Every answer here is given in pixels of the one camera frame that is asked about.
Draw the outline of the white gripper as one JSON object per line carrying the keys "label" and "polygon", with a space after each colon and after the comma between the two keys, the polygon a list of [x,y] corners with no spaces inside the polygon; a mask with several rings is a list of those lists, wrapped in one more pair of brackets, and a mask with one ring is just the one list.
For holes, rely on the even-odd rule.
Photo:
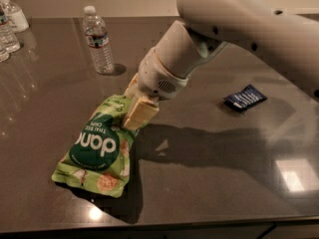
{"label": "white gripper", "polygon": [[[147,125],[160,110],[159,99],[174,99],[187,82],[188,79],[169,72],[162,64],[156,49],[151,48],[140,63],[138,74],[133,76],[124,92],[129,100],[129,109],[124,116],[122,128],[139,130]],[[139,90],[148,96],[135,96],[138,86]]]}

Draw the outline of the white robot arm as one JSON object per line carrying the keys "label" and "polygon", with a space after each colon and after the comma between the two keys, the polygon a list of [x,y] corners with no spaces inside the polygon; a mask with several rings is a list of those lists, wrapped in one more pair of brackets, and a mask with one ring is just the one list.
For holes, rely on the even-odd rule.
{"label": "white robot arm", "polygon": [[125,96],[123,127],[138,130],[174,98],[192,71],[232,43],[256,56],[313,99],[319,91],[319,22],[261,0],[176,0],[172,23],[140,63]]}

